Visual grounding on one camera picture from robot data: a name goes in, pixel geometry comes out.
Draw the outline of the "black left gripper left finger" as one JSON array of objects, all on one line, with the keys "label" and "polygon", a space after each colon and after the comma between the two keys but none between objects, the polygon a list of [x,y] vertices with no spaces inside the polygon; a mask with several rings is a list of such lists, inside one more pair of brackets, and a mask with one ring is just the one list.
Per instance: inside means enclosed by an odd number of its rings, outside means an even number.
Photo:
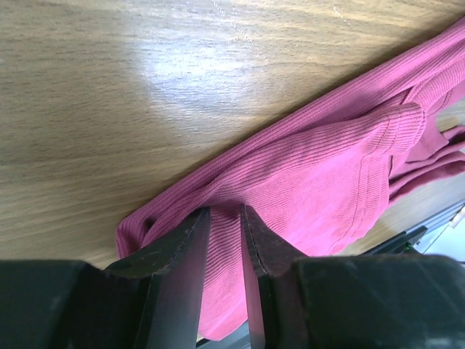
[{"label": "black left gripper left finger", "polygon": [[99,269],[80,260],[1,262],[3,348],[194,348],[211,215],[197,209]]}]

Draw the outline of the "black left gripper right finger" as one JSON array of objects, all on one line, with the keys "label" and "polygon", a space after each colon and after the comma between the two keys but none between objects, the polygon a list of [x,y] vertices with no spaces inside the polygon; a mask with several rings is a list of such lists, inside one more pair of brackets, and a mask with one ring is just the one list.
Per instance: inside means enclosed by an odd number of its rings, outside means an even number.
[{"label": "black left gripper right finger", "polygon": [[464,267],[440,255],[308,257],[241,209],[253,348],[462,348]]}]

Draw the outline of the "maroon red tank top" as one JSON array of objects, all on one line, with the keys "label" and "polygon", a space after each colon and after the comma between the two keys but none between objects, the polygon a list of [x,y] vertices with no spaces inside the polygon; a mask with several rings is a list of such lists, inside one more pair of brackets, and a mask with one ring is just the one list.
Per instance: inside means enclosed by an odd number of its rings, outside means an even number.
[{"label": "maroon red tank top", "polygon": [[247,319],[240,208],[309,256],[362,238],[400,197],[464,171],[464,128],[437,114],[464,97],[464,21],[380,65],[195,170],[123,219],[127,257],[197,208],[211,210],[199,334]]}]

